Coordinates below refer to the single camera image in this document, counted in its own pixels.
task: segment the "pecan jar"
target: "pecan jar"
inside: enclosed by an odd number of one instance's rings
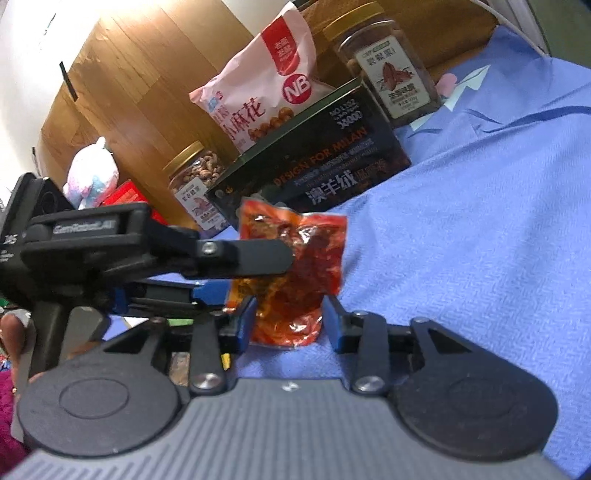
[[[185,148],[163,169],[170,178],[168,188],[197,223],[201,238],[211,238],[228,226],[205,196],[223,171],[217,154],[199,141]]]
[[[349,71],[368,85],[393,127],[441,107],[429,72],[379,3],[351,10],[323,33]]]

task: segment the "golden lid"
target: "golden lid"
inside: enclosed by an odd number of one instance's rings
[[[370,4],[361,5],[351,12],[342,15],[332,23],[328,24],[322,33],[328,39],[333,41],[335,38],[345,33],[355,25],[358,25],[371,17],[384,13],[384,8],[377,2],[371,2]]]
[[[174,157],[163,169],[164,174],[170,178],[173,174],[185,163],[189,162],[196,154],[201,152],[205,147],[197,140],[195,143],[190,144],[181,153]]]

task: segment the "pastel stuffed toy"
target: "pastel stuffed toy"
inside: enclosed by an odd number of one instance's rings
[[[72,160],[63,192],[77,209],[98,207],[117,187],[119,170],[105,143],[100,137]]]

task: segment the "dark green box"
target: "dark green box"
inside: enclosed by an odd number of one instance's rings
[[[207,197],[236,226],[243,197],[324,212],[409,165],[381,108],[355,79],[244,152]]]

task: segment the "magenta fabric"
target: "magenta fabric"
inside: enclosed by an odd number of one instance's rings
[[[10,435],[14,396],[10,371],[0,372],[0,475],[4,475],[27,455],[27,448]]]

